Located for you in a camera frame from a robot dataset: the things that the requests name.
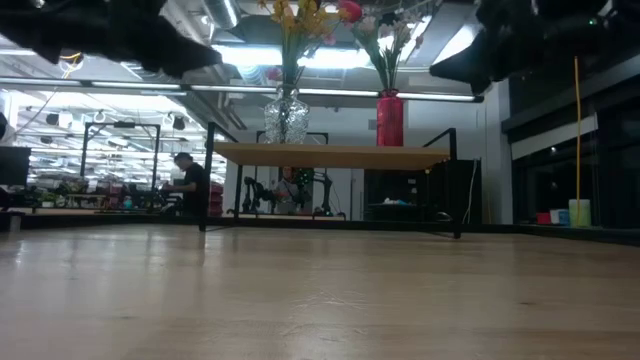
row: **glass vase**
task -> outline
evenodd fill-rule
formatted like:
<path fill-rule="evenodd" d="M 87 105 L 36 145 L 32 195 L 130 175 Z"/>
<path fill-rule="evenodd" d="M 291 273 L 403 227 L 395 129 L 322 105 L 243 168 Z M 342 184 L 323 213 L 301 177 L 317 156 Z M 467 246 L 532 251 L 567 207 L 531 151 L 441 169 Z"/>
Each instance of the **glass vase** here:
<path fill-rule="evenodd" d="M 404 146 L 404 103 L 398 90 L 385 90 L 378 99 L 378 146 Z"/>
<path fill-rule="evenodd" d="M 293 86 L 278 87 L 278 98 L 264 108 L 268 144 L 302 144 L 309 128 L 309 106 L 297 99 Z"/>

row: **monitor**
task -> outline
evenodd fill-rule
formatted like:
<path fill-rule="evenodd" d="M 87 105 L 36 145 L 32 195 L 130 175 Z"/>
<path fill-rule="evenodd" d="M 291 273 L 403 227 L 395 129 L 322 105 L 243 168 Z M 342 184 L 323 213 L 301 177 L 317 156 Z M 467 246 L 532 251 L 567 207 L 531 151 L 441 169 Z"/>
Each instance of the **monitor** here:
<path fill-rule="evenodd" d="M 27 186 L 31 148 L 0 146 L 0 185 Z"/>

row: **black shirt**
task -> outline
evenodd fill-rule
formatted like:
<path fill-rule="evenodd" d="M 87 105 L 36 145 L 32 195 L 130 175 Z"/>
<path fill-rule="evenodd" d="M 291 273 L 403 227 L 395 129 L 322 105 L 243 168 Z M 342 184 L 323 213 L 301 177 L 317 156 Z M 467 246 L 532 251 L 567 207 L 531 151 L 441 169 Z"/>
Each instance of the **black shirt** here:
<path fill-rule="evenodd" d="M 202 166 L 193 163 L 184 175 L 184 184 L 196 183 L 196 191 L 184 193 L 184 211 L 192 215 L 199 215 L 207 208 L 209 194 L 207 194 L 207 177 Z"/>

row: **green leaves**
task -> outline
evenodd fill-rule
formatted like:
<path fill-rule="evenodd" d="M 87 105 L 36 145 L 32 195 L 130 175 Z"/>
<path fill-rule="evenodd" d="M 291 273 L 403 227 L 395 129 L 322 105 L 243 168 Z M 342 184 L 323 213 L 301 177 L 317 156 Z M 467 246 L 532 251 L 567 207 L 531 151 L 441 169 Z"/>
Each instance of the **green leaves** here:
<path fill-rule="evenodd" d="M 376 21 L 375 28 L 378 29 L 379 23 Z M 360 43 L 362 48 L 369 55 L 371 64 L 375 67 L 380 77 L 382 87 L 386 89 L 394 89 L 396 78 L 398 75 L 398 65 L 400 62 L 400 54 L 402 48 L 407 44 L 411 36 L 410 31 L 405 28 L 396 28 L 393 36 L 393 43 L 389 47 L 381 48 L 378 42 L 378 31 L 361 31 L 359 26 L 352 29 L 353 35 Z"/>

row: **wooden floor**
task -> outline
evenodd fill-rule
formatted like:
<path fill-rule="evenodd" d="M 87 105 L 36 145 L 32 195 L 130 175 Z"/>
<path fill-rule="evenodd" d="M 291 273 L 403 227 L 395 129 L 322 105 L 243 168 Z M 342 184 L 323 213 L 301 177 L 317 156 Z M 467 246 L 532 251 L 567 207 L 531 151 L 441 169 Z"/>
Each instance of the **wooden floor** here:
<path fill-rule="evenodd" d="M 640 249 L 118 226 L 0 235 L 0 358 L 640 359 Z"/>

